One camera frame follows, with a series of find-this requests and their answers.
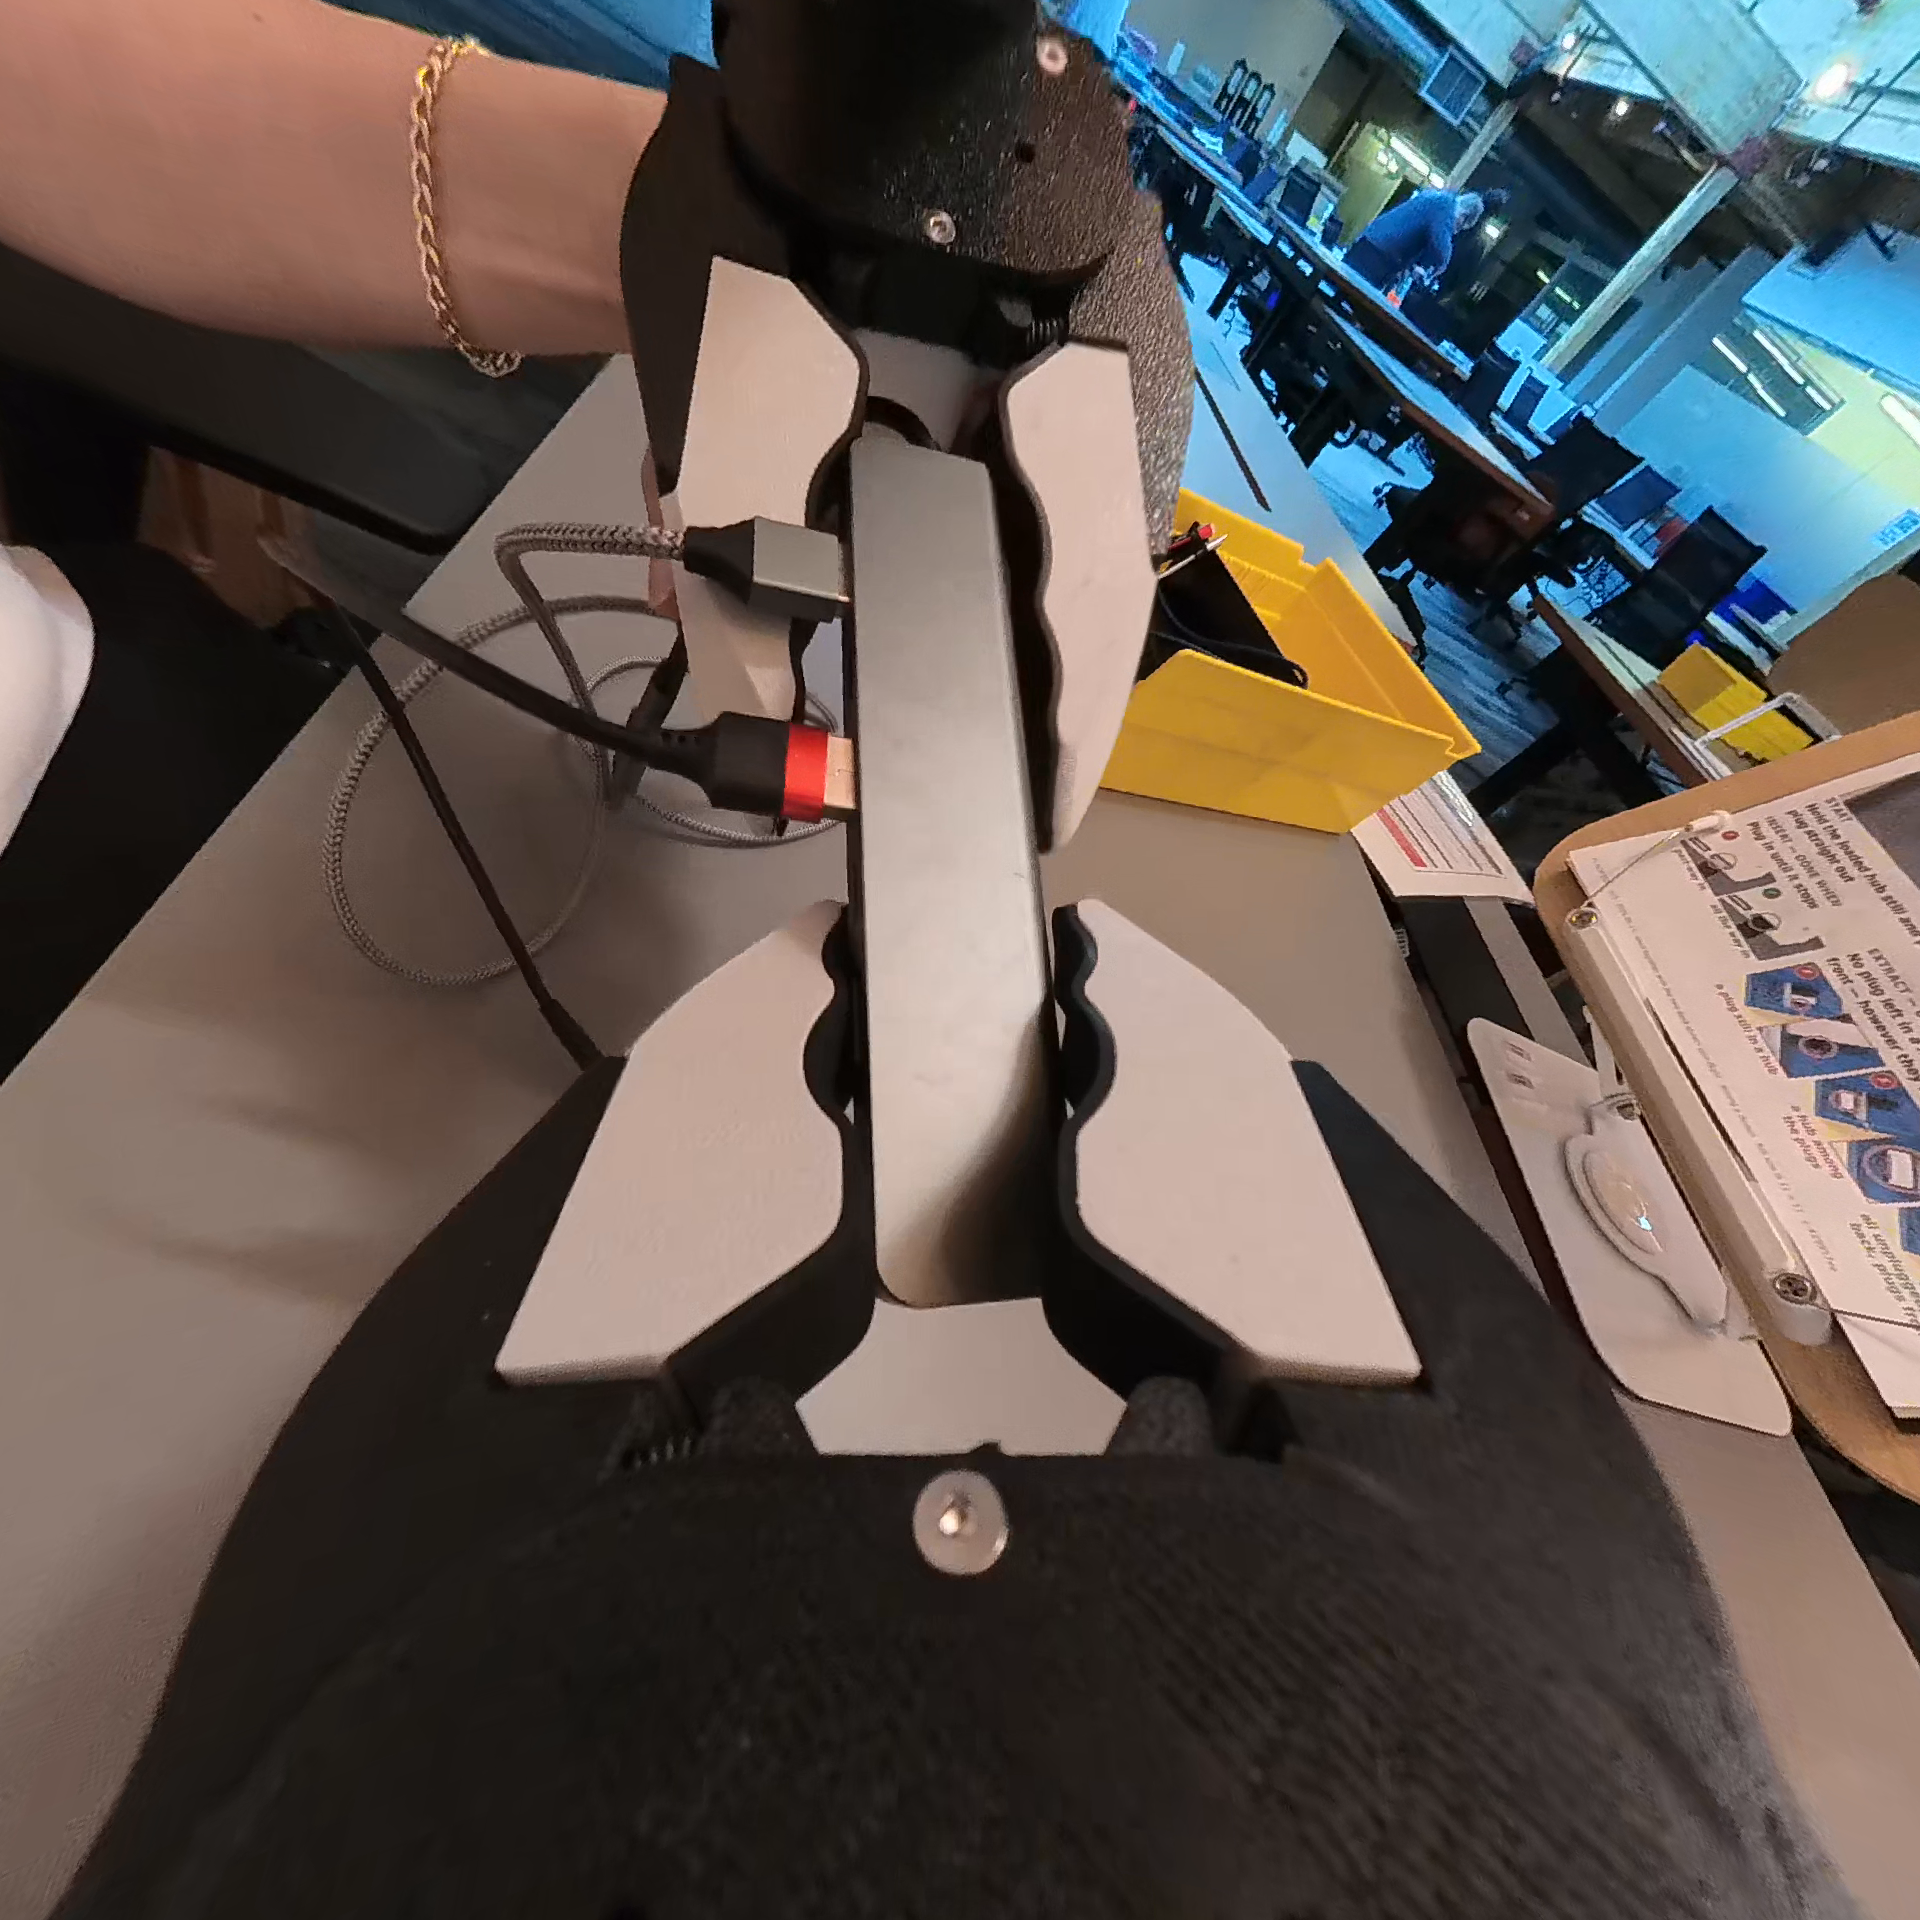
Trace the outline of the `yellow plastic bin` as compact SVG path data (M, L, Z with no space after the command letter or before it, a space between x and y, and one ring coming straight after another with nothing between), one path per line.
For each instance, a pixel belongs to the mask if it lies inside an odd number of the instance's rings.
M1338 562L1179 491L1104 788L1349 833L1478 747Z
M1787 759L1819 738L1803 718L1703 641L1664 666L1652 687L1703 736L1711 736L1714 747L1744 762Z

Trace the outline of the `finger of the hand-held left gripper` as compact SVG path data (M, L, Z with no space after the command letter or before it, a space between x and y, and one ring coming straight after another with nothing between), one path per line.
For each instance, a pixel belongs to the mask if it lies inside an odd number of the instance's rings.
M1015 656L1039 847L1071 842L1109 770L1157 596L1119 348L1066 343L1010 375L999 443L1031 526L1015 574Z
M715 259L709 273L679 480L663 524L686 534L750 519L808 526L828 463L847 443L867 369L790 280ZM675 564L691 696L704 718L796 711L794 620Z

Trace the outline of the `person's left forearm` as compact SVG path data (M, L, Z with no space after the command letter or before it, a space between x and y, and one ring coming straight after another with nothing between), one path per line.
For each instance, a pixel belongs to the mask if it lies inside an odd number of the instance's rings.
M212 329L442 346L413 208L435 50L328 6L5 6L5 247Z

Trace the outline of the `person's left hand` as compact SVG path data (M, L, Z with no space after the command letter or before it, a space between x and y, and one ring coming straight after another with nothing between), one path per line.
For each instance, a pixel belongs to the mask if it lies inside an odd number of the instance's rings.
M468 58L438 111L453 315L483 350L621 353L619 230L664 94Z

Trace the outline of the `grey usb hub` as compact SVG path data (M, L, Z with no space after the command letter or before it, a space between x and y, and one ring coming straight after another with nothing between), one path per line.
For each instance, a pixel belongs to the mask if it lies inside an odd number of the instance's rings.
M880 1283L920 1311L1022 1299L1048 1251L1048 953L991 480L863 438L847 512Z

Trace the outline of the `printed instruction sheet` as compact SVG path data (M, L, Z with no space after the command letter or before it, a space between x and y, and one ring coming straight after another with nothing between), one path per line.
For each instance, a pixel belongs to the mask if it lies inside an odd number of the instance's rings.
M1917 1416L1916 756L1574 850L1576 907L1728 1144L1787 1281Z

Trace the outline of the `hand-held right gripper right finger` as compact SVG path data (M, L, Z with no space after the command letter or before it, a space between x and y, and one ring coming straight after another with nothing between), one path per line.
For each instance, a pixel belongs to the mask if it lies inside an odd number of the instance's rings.
M1054 913L1067 1268L1046 1324L1111 1388L1412 1386L1410 1334L1288 1049L1102 900Z

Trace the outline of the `group of black office chairs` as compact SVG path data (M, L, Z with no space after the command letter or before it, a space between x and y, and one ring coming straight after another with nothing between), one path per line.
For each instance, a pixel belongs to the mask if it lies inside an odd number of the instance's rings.
M1583 417L1519 465L1502 452L1484 465L1437 440L1424 487L1383 491L1386 529L1364 558L1380 576L1412 571L1487 610L1519 592L1576 588L1606 564L1622 585L1588 614L1604 638L1652 668L1669 668L1695 641L1740 666L1744 656L1709 624L1767 548L1704 507L1644 556L1627 529L1638 521L1634 507L1656 507L1659 489L1651 466Z

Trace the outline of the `long wooden table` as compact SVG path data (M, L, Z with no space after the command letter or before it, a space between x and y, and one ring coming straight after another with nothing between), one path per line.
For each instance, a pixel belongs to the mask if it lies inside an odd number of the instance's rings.
M1164 194L1175 276L1196 335L1279 415L1302 465L1352 428L1397 417L1509 498L1518 531L1552 498L1461 404L1464 375L1379 289L1284 216L1261 216L1229 172L1154 118L1135 121L1144 179Z

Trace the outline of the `instruction sheet on wooden stand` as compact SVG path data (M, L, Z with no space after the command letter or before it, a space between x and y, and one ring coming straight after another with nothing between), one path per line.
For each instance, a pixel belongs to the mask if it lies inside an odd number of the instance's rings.
M1592 1064L1468 1044L1574 1320L1651 1406L1917 1500L1917 721L1580 835L1536 905Z

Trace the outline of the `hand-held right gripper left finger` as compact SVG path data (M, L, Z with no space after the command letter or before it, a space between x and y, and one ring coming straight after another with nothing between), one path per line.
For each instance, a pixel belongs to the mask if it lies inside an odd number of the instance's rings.
M509 1386L821 1386L875 1311L847 910L804 907L631 1048L496 1354Z

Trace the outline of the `white sheet red label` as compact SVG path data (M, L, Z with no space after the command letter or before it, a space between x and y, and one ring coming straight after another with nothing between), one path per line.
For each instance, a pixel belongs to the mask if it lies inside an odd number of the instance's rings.
M1395 900L1532 904L1519 870L1452 774L1386 803L1350 840Z

